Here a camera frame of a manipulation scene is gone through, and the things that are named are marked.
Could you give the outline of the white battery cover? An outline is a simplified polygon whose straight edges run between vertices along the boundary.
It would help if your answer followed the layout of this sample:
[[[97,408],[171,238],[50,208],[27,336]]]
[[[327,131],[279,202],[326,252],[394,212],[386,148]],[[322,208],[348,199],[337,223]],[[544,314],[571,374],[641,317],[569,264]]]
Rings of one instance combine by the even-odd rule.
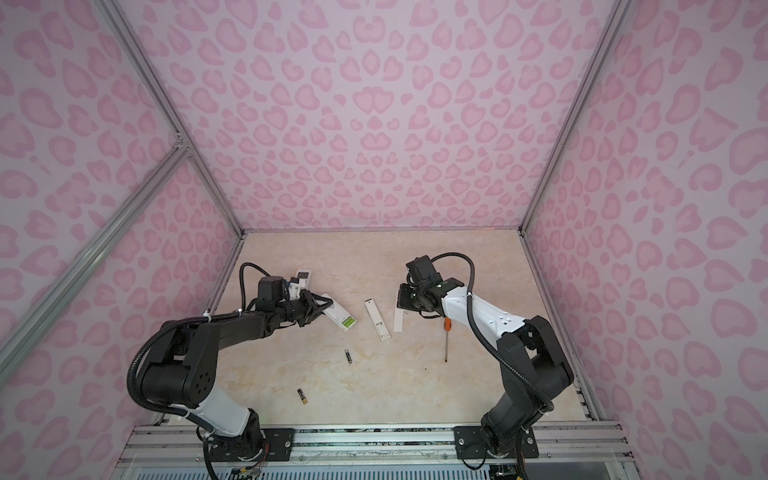
[[[394,313],[394,332],[402,333],[403,327],[404,327],[404,310],[400,308],[396,308]]]

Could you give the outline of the long slim white remote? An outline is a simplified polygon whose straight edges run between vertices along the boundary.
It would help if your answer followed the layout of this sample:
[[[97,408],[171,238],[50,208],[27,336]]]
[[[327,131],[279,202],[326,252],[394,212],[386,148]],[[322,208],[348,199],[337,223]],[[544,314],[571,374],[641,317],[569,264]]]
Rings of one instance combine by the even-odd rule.
[[[376,330],[378,338],[381,341],[386,341],[391,338],[391,334],[383,320],[383,317],[373,299],[367,299],[364,302],[366,312]]]

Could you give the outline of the orange handled screwdriver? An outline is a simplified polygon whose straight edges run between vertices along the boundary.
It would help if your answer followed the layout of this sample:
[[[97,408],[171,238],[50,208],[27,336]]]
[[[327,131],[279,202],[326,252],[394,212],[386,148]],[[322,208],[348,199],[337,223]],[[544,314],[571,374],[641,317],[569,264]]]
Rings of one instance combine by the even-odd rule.
[[[449,355],[449,336],[450,331],[452,328],[452,321],[450,318],[445,317],[443,322],[443,329],[444,329],[444,336],[445,336],[445,342],[444,342],[444,362],[448,362],[448,355]]]

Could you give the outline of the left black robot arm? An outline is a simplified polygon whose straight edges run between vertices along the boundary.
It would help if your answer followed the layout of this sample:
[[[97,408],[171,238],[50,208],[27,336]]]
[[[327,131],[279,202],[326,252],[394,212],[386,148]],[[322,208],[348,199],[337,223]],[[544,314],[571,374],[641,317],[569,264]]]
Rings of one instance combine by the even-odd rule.
[[[209,460],[263,461],[268,441],[258,414],[235,402],[216,384],[219,354],[241,343],[266,339],[290,327],[305,327],[329,310],[334,301],[311,292],[298,278],[264,273],[256,295],[244,290],[241,265],[238,285],[241,305],[231,313],[164,322],[137,351],[129,364],[126,388],[140,407],[176,415],[194,423]]]

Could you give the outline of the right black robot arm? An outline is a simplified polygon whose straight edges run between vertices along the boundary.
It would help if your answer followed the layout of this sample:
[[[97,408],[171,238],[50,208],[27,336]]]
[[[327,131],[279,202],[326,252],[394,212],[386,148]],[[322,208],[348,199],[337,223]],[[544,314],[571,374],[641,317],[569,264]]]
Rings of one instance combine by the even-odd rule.
[[[575,379],[551,323],[513,315],[478,297],[474,262],[463,253],[417,257],[406,269],[397,306],[467,326],[500,365],[504,393],[482,417],[479,437],[492,456],[524,459],[533,425],[554,410],[554,399]]]

